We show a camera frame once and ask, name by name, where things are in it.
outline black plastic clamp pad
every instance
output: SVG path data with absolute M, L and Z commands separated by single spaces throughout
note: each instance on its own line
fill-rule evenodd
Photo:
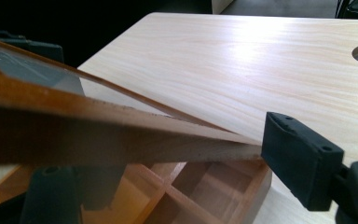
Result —
M 340 170 L 344 151 L 303 123 L 268 112 L 262 158 L 309 211 L 328 211 L 333 175 Z

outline wooden table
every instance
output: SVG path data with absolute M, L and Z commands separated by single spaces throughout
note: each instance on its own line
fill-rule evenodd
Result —
M 267 111 L 299 119 L 358 161 L 358 21 L 154 13 L 79 69 L 261 143 Z M 156 109 L 82 80 L 86 95 Z M 335 223 L 274 176 L 255 223 Z

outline black object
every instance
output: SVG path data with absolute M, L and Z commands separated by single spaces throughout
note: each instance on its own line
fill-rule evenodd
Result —
M 32 53 L 64 63 L 62 47 L 57 44 L 32 41 L 24 35 L 13 35 L 8 31 L 0 30 L 0 41 L 11 46 L 28 50 Z
M 358 19 L 358 0 L 338 0 L 337 19 Z
M 26 193 L 0 204 L 0 224 L 80 224 L 81 207 L 100 210 L 112 202 L 125 166 L 42 167 Z
M 310 211 L 338 204 L 336 222 L 358 223 L 358 162 L 348 169 L 344 151 L 296 119 L 268 112 L 261 156 Z
M 212 14 L 211 0 L 0 0 L 0 30 L 62 46 L 78 67 L 152 12 Z

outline wooden board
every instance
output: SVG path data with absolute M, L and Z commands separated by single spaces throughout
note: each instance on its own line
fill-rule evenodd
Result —
M 292 116 L 358 161 L 358 20 L 154 13 L 79 68 L 261 142 L 267 111 Z M 82 81 L 86 94 L 104 95 Z M 335 223 L 274 176 L 255 223 Z
M 22 59 L 42 63 L 25 55 Z M 259 154 L 260 146 L 235 133 L 53 90 L 0 72 L 0 163 L 224 161 L 257 159 Z

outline clamp jaw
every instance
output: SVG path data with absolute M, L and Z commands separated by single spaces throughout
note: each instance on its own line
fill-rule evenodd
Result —
M 338 204 L 336 223 L 358 223 L 358 161 L 342 164 L 344 150 L 303 123 L 268 112 L 261 156 L 309 211 Z

